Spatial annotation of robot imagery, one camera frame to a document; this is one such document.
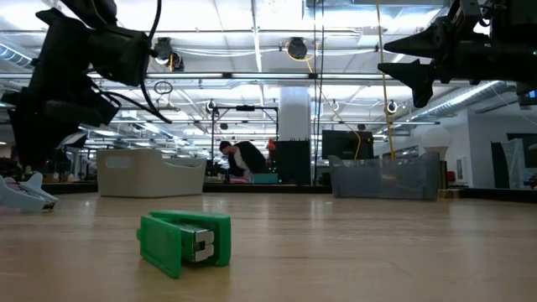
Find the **white column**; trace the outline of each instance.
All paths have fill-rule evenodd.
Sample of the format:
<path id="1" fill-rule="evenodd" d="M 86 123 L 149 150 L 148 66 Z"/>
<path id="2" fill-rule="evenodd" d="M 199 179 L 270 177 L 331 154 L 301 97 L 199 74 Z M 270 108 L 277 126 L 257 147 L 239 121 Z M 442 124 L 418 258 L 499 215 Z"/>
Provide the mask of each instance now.
<path id="1" fill-rule="evenodd" d="M 311 99 L 308 86 L 279 88 L 279 140 L 311 139 Z"/>

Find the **green object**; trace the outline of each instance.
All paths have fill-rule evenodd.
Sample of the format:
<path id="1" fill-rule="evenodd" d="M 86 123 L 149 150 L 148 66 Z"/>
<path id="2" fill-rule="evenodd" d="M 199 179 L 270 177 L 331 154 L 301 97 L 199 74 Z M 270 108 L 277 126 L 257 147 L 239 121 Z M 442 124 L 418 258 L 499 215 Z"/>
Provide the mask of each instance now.
<path id="1" fill-rule="evenodd" d="M 137 231 L 140 254 L 171 278 L 181 260 L 226 266 L 231 259 L 231 218 L 218 213 L 152 211 Z"/>
<path id="2" fill-rule="evenodd" d="M 275 174 L 275 173 L 254 174 L 253 183 L 262 184 L 262 185 L 278 184 L 278 174 Z"/>

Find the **yellow cable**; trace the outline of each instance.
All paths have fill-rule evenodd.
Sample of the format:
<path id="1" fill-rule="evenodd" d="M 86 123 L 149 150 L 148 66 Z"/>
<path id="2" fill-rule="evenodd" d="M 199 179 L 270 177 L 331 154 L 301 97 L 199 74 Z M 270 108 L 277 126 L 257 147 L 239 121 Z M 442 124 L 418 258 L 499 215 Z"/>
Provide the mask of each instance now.
<path id="1" fill-rule="evenodd" d="M 336 114 L 337 118 L 340 119 L 340 121 L 343 123 L 343 125 L 347 126 L 351 131 L 356 134 L 358 138 L 358 148 L 356 149 L 356 153 L 354 154 L 354 160 L 357 160 L 358 153 L 360 152 L 360 147 L 362 146 L 362 138 L 360 137 L 360 134 L 354 130 L 351 126 L 349 126 L 345 121 L 343 121 L 343 118 L 340 117 L 340 115 L 336 112 L 334 108 L 332 108 L 332 105 L 330 104 L 330 101 L 328 101 L 328 98 L 326 98 L 325 93 L 321 91 L 322 97 L 324 97 L 326 104 L 328 104 L 328 107 Z"/>
<path id="2" fill-rule="evenodd" d="M 377 20 L 378 20 L 378 48 L 380 50 L 380 63 L 384 63 L 384 46 L 383 34 L 380 27 L 380 0 L 375 0 L 377 4 Z M 386 128 L 388 129 L 389 153 L 392 161 L 395 160 L 394 141 L 392 140 L 392 127 L 389 122 L 388 108 L 388 92 L 386 90 L 386 75 L 383 73 L 383 89 L 384 89 L 384 118 L 386 119 Z"/>
<path id="3" fill-rule="evenodd" d="M 308 69 L 310 70 L 310 73 L 313 73 L 313 70 L 311 69 L 311 64 L 310 64 L 310 62 L 307 60 L 306 63 L 308 64 Z"/>

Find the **pole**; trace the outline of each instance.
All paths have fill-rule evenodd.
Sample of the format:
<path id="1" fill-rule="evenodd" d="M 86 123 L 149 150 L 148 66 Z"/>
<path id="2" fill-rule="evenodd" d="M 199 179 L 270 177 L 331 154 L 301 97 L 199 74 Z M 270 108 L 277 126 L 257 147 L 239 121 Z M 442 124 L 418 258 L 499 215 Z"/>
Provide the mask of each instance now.
<path id="1" fill-rule="evenodd" d="M 276 142 L 279 138 L 279 108 L 274 109 L 276 111 Z"/>
<path id="2" fill-rule="evenodd" d="M 211 111 L 211 162 L 215 164 L 215 108 Z"/>

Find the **clear plastic bin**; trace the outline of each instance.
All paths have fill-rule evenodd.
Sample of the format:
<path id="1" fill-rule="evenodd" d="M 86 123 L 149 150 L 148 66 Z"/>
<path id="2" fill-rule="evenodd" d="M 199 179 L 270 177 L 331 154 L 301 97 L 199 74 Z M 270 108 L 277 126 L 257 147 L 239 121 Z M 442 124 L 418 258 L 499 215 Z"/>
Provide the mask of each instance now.
<path id="1" fill-rule="evenodd" d="M 427 152 L 417 159 L 341 160 L 329 156 L 332 194 L 337 198 L 397 198 L 436 200 L 440 189 L 440 155 Z"/>

